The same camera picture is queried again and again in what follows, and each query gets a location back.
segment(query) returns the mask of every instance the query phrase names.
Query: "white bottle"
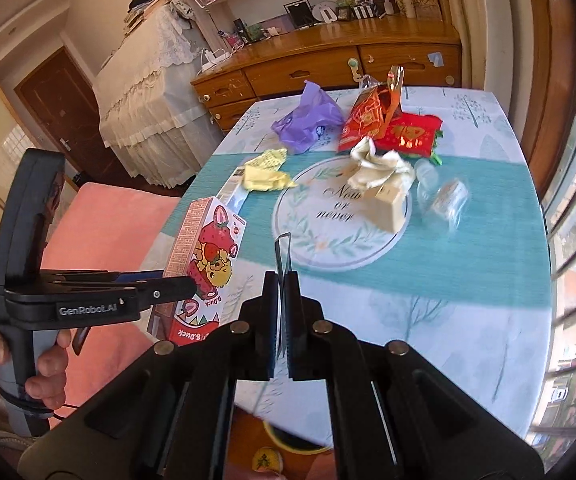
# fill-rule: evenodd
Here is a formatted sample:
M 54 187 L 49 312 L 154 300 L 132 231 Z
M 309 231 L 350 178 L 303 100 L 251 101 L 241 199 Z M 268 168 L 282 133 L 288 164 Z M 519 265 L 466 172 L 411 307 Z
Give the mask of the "white bottle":
M 392 6 L 392 2 L 390 0 L 385 0 L 383 3 L 383 10 L 386 11 L 386 14 L 392 16 L 395 13 L 395 8 Z

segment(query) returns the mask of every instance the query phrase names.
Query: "yellow wrapper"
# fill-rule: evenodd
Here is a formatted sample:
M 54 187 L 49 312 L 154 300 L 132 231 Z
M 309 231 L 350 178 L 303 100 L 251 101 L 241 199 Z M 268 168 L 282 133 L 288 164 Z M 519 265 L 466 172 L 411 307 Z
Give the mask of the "yellow wrapper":
M 265 150 L 261 155 L 246 162 L 244 166 L 259 168 L 260 170 L 277 171 L 286 161 L 287 156 L 288 150 L 285 148 L 281 148 L 280 150 Z
M 296 186 L 290 175 L 283 171 L 260 170 L 254 166 L 244 166 L 244 188 L 248 191 L 272 191 Z

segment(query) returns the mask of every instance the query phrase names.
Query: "black handle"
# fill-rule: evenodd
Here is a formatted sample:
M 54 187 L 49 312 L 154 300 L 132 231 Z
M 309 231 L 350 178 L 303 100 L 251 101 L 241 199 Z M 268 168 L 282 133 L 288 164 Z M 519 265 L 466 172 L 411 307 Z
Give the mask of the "black handle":
M 26 393 L 26 381 L 37 375 L 37 359 L 54 346 L 58 330 L 22 330 L 0 325 L 11 358 L 0 365 L 0 394 L 6 402 L 8 421 L 19 436 L 42 436 L 50 430 L 52 410 Z

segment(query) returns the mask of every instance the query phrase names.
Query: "metal rivet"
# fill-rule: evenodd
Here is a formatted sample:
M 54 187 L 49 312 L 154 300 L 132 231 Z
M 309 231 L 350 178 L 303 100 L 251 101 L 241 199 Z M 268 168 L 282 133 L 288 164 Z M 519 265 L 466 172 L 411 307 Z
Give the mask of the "metal rivet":
M 332 332 L 332 323 L 325 319 L 319 319 L 312 324 L 312 329 L 317 334 L 328 334 Z
M 172 341 L 159 341 L 155 343 L 155 354 L 157 355 L 168 355 L 175 349 L 175 345 Z
M 410 350 L 410 346 L 405 341 L 395 339 L 388 343 L 388 352 L 394 355 L 406 355 Z
M 230 331 L 233 334 L 245 334 L 250 330 L 250 325 L 245 321 L 233 321 L 230 324 Z

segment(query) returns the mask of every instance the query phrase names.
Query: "brown door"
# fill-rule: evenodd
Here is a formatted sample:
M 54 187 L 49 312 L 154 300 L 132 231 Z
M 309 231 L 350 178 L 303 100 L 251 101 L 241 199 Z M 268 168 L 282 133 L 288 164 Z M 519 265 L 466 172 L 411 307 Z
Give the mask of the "brown door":
M 78 170 L 102 184 L 142 187 L 134 185 L 113 151 L 104 147 L 97 99 L 65 49 L 37 67 L 15 92 Z

